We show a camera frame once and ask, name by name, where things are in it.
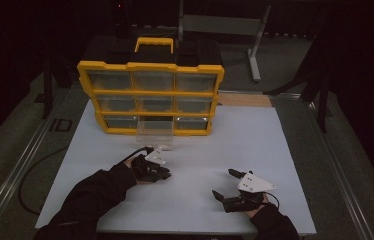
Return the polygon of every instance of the yellow organizer box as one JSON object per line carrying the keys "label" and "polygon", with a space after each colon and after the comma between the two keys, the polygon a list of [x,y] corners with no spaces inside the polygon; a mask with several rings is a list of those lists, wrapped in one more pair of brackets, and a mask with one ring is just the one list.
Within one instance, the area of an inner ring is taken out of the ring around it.
{"label": "yellow organizer box", "polygon": [[143,38],[134,43],[95,37],[78,64],[80,82],[106,133],[166,128],[173,135],[208,135],[224,68],[214,41]]}

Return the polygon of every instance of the cable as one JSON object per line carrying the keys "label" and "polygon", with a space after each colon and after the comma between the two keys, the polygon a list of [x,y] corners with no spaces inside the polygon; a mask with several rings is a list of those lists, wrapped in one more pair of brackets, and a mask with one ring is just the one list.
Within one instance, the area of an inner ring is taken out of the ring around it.
{"label": "cable", "polygon": [[153,148],[151,148],[151,147],[142,147],[142,148],[140,148],[140,149],[137,149],[137,150],[135,150],[133,153],[131,153],[130,155],[128,155],[128,157],[122,159],[119,163],[125,162],[126,160],[130,159],[132,156],[134,156],[135,154],[137,154],[137,153],[139,153],[139,152],[141,152],[141,151],[146,151],[147,154],[149,154],[150,152],[153,151]]}
{"label": "cable", "polygon": [[270,195],[271,197],[273,197],[277,201],[277,210],[279,210],[280,209],[280,201],[278,201],[278,198],[276,198],[274,195],[272,195],[269,192],[264,192],[264,193]]}
{"label": "cable", "polygon": [[37,212],[37,211],[32,210],[31,208],[29,208],[29,207],[25,204],[24,200],[22,199],[22,187],[23,187],[23,185],[24,185],[25,179],[27,178],[28,174],[29,174],[29,173],[30,173],[30,172],[31,172],[31,171],[32,171],[32,170],[33,170],[33,169],[34,169],[38,164],[40,164],[40,163],[43,162],[44,160],[48,159],[49,157],[52,157],[53,155],[56,155],[56,154],[62,152],[63,150],[68,149],[68,147],[69,147],[69,145],[66,146],[66,147],[63,147],[63,148],[61,148],[61,149],[58,149],[57,151],[52,152],[52,153],[50,153],[49,155],[46,155],[45,157],[41,158],[41,159],[38,160],[36,163],[34,163],[34,165],[32,165],[32,166],[28,169],[28,171],[24,174],[24,176],[22,177],[21,182],[19,183],[19,189],[18,189],[18,200],[19,200],[19,203],[21,204],[21,206],[22,206],[25,210],[27,210],[28,212],[30,212],[30,213],[32,213],[32,214],[35,214],[35,215],[40,215],[39,212]]}

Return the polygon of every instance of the organizer handle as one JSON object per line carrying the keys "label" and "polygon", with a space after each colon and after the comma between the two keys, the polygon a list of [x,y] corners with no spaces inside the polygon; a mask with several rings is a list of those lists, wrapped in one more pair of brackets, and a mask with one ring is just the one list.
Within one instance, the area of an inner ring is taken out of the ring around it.
{"label": "organizer handle", "polygon": [[171,53],[174,52],[174,40],[172,38],[148,38],[148,37],[139,37],[137,39],[137,44],[135,45],[135,52],[138,51],[138,48],[141,44],[145,45],[170,45]]}

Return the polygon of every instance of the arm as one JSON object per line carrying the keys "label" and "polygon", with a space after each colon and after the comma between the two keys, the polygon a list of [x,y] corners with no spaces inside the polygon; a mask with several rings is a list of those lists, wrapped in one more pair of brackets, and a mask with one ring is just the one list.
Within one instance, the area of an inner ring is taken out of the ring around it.
{"label": "arm", "polygon": [[136,184],[130,168],[124,163],[109,171],[96,172],[71,190],[61,210],[34,239],[94,239],[99,218],[125,200],[127,190]]}
{"label": "arm", "polygon": [[268,203],[266,194],[263,203],[258,209],[245,212],[258,229],[256,240],[299,240],[293,223],[274,204]]}

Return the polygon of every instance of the black glove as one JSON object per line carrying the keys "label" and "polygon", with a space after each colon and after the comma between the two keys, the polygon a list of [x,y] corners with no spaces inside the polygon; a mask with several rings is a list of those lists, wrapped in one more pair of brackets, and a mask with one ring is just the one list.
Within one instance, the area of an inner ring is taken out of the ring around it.
{"label": "black glove", "polygon": [[[234,169],[228,169],[228,173],[238,179],[242,179],[246,175],[246,173],[239,172]],[[242,190],[239,191],[240,196],[233,198],[225,198],[222,194],[215,190],[212,190],[212,194],[214,195],[216,200],[222,203],[222,206],[227,213],[252,211],[254,209],[257,209],[260,205],[264,204],[263,192],[250,193]]]}
{"label": "black glove", "polygon": [[156,182],[160,179],[165,180],[171,176],[169,169],[161,167],[157,163],[147,161],[143,154],[133,159],[131,170],[134,177],[141,182]]}

